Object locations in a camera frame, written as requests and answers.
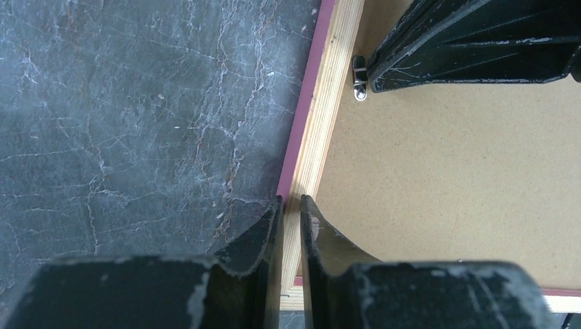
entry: pink painted edge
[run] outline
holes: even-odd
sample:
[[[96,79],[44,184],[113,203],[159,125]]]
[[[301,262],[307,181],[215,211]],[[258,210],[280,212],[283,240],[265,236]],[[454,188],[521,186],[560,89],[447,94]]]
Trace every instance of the pink painted edge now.
[[[303,277],[297,276],[295,278],[295,286],[303,285]],[[572,289],[541,289],[545,296],[560,296],[560,297],[581,297],[581,290]]]
[[[301,92],[299,93],[297,110],[295,111],[295,119],[293,120],[293,126],[290,129],[291,133],[288,138],[288,145],[286,146],[280,180],[276,190],[276,194],[281,195],[284,201],[288,199],[288,195],[291,193],[290,187],[293,182],[295,167],[297,166],[303,133],[305,132],[307,124],[314,86],[317,83],[317,74],[319,73],[321,58],[323,57],[323,51],[325,50],[325,41],[327,40],[327,33],[329,31],[329,25],[331,24],[331,15],[333,13],[334,5],[334,0],[322,0],[319,9],[319,16],[317,17],[317,24],[314,27],[314,34],[307,59],[303,84]]]

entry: purple strip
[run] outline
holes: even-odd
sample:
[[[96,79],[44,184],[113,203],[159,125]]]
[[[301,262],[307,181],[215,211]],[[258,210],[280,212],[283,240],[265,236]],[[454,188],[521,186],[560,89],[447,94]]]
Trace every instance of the purple strip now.
[[[288,199],[288,195],[291,193],[290,187],[293,182],[295,167],[297,166],[303,133],[305,132],[310,103],[312,101],[312,94],[314,93],[314,86],[317,83],[317,74],[319,73],[321,58],[325,50],[325,41],[327,40],[334,6],[335,0],[322,0],[319,16],[317,17],[317,24],[314,27],[314,35],[310,46],[303,85],[301,87],[301,93],[299,94],[297,110],[295,111],[295,120],[293,121],[293,127],[290,129],[291,133],[288,138],[282,172],[276,190],[276,194],[281,195],[284,201]]]

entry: dark gray tabletop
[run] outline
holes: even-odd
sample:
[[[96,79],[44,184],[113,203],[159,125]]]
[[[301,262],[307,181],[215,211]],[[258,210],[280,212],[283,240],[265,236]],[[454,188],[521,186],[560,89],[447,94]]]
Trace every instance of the dark gray tabletop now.
[[[211,252],[258,220],[319,3],[0,3],[0,323],[52,258]]]

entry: metal clip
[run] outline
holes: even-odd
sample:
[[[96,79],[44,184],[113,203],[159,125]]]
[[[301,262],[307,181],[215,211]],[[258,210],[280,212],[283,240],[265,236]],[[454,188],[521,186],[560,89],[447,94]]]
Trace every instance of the metal clip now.
[[[365,66],[365,57],[361,55],[353,57],[351,71],[353,73],[353,92],[355,99],[364,101],[367,98],[367,82],[369,81],[367,67]]]

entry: wooden strip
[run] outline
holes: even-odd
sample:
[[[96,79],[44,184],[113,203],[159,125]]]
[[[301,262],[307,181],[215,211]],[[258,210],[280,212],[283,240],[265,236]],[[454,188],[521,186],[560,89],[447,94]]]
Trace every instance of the wooden strip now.
[[[545,301],[553,313],[581,313],[581,291],[543,289]],[[304,310],[303,287],[294,286],[280,296],[280,310]]]
[[[282,291],[287,291],[293,286],[297,274],[301,251],[300,197],[303,194],[315,197],[319,189],[343,84],[351,62],[363,3],[364,0],[336,0],[332,10],[325,50],[319,66],[293,180],[290,184],[290,195],[284,211]]]

